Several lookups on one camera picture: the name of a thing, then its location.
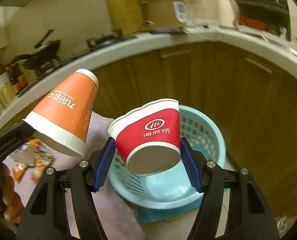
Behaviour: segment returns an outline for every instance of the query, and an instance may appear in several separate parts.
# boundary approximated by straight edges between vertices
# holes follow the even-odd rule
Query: kitchen counter
[[[274,39],[279,43],[284,43],[285,45],[292,47],[297,51],[297,48],[294,46],[294,44],[282,41],[279,37],[267,32],[256,31],[244,26],[241,26],[241,31],[263,34],[267,38]],[[79,68],[94,70],[96,68],[100,68],[101,66],[134,55],[181,44],[204,41],[221,41],[252,52],[276,64],[297,79],[297,57],[273,44],[236,30],[222,29],[219,27],[210,27],[208,29],[188,28],[187,32],[188,33],[186,34],[174,35],[140,33],[137,35],[137,39],[131,39],[112,46],[108,46],[104,49],[92,52],[70,62],[69,64],[41,80],[23,96],[16,98],[0,116],[0,129],[22,109],[34,102],[37,98],[45,95]]]

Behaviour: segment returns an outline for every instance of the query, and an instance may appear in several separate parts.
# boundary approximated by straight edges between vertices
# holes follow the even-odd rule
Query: silver screw
[[[80,167],[85,168],[88,165],[88,162],[87,161],[81,161],[79,165],[80,165]]]
[[[215,162],[209,161],[206,163],[207,166],[209,166],[210,168],[214,168],[215,167]]]
[[[47,174],[48,175],[51,175],[53,172],[54,172],[54,169],[53,168],[48,168],[47,169]]]
[[[247,168],[241,168],[241,173],[244,175],[248,174],[248,169]]]

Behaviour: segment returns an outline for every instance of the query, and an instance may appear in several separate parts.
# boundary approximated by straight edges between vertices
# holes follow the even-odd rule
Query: laundry basket
[[[186,137],[191,147],[202,152],[207,160],[213,160],[223,167],[225,143],[215,123],[189,106],[180,105],[179,112],[181,137]],[[201,198],[201,194],[191,186],[182,161],[162,173],[140,177],[127,170],[116,152],[108,178],[119,195],[145,208],[174,209]]]

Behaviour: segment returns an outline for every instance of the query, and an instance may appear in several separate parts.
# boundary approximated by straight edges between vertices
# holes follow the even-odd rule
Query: white oval logo
[[[161,128],[165,124],[165,121],[163,119],[155,119],[149,122],[146,126],[146,130],[156,130],[158,128]]]

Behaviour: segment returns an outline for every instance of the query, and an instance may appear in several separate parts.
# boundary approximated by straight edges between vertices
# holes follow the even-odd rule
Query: sink
[[[258,39],[260,39],[260,40],[263,40],[263,41],[266,41],[266,42],[268,42],[268,43],[270,43],[270,44],[273,44],[273,45],[275,45],[275,46],[277,46],[277,47],[279,47],[279,48],[281,48],[281,49],[284,49],[284,50],[286,50],[286,51],[292,53],[293,55],[295,55],[295,56],[297,57],[297,51],[296,51],[296,50],[294,50],[293,48],[290,48],[290,47],[288,47],[288,46],[286,46],[286,45],[284,45],[284,44],[281,44],[281,43],[279,43],[278,41],[275,41],[275,40],[272,40],[272,39],[270,39],[270,38],[264,37],[264,36],[261,35],[261,34],[254,34],[254,33],[244,33],[244,34],[253,36],[253,37],[255,37],[255,38],[258,38]]]

